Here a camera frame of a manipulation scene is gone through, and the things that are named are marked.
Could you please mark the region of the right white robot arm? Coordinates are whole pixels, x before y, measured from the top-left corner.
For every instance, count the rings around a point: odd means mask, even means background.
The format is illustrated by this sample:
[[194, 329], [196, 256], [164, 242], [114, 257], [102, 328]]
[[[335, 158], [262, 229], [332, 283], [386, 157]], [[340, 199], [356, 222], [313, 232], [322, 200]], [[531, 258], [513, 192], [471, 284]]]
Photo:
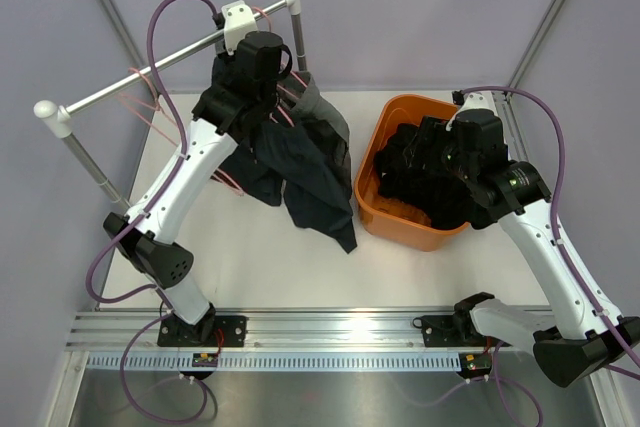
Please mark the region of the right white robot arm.
[[540, 317], [481, 292], [454, 306], [462, 338], [490, 337], [530, 354], [559, 387], [632, 353], [638, 317], [624, 316], [590, 274], [560, 226], [557, 196], [532, 164], [510, 159], [491, 110], [465, 109], [449, 121], [424, 117], [417, 154], [428, 174], [465, 186], [473, 227], [498, 224], [511, 238], [553, 313]]

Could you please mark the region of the pink hanger of navy shorts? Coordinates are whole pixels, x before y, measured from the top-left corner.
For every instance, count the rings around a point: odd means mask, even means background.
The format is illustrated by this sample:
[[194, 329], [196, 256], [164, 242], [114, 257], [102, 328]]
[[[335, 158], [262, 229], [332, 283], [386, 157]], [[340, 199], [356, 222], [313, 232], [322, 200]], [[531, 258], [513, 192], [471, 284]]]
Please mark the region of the pink hanger of navy shorts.
[[272, 112], [269, 114], [269, 119], [276, 124], [283, 124], [288, 127], [294, 127], [295, 122], [293, 120], [293, 117], [291, 116], [289, 110], [287, 109], [279, 94], [276, 95], [275, 100], [276, 103], [274, 104]]

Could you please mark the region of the black shorts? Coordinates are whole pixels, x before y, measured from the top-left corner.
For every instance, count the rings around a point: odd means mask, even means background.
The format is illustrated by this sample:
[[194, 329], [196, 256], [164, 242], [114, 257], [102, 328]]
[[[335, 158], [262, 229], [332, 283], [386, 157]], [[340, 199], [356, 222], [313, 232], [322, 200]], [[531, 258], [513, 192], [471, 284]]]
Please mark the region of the black shorts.
[[487, 212], [475, 204], [461, 180], [423, 168], [421, 151], [416, 146], [418, 133], [418, 126], [401, 123], [384, 148], [375, 153], [378, 194], [419, 209], [434, 229], [452, 230], [466, 222], [475, 229], [489, 226]]

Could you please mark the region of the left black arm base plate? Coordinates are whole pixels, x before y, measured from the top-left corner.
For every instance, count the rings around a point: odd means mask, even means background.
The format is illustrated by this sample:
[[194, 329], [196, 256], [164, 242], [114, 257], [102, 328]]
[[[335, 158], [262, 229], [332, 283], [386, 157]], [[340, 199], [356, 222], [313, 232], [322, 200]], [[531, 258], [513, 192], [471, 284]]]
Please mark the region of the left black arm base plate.
[[197, 325], [190, 325], [171, 315], [162, 320], [157, 337], [160, 347], [200, 348], [222, 347], [240, 348], [246, 338], [245, 316], [216, 315], [202, 319]]

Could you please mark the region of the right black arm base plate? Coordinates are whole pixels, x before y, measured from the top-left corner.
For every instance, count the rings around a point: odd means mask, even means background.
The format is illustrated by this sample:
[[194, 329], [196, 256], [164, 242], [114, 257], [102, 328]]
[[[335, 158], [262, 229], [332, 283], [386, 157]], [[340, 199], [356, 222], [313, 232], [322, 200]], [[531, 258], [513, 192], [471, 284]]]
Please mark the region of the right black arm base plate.
[[424, 315], [413, 319], [426, 347], [478, 346], [468, 320], [457, 314]]

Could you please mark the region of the dark navy shorts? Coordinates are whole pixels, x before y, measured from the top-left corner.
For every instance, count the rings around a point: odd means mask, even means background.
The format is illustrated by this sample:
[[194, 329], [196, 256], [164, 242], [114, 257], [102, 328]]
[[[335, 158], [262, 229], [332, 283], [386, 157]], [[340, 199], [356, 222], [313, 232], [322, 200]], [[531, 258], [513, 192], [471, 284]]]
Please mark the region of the dark navy shorts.
[[268, 117], [255, 136], [243, 141], [212, 174], [212, 179], [269, 206], [285, 205], [296, 227], [317, 231], [350, 253], [357, 247], [352, 183], [350, 189], [344, 188], [327, 156], [312, 141], [302, 121], [294, 117], [295, 96], [286, 86], [287, 77], [277, 89], [295, 126], [276, 124]]

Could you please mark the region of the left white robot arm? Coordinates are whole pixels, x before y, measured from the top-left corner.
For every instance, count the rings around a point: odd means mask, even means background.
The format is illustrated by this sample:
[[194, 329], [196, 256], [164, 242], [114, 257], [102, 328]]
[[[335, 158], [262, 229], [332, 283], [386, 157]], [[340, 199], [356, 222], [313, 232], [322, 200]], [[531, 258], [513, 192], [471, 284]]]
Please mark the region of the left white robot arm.
[[283, 39], [264, 31], [248, 33], [221, 62], [224, 70], [193, 108], [174, 160], [126, 214], [110, 214], [103, 223], [119, 253], [170, 309], [161, 323], [168, 345], [204, 346], [220, 337], [215, 308], [191, 273], [194, 256], [176, 238], [214, 171], [274, 110], [277, 84], [292, 67]]

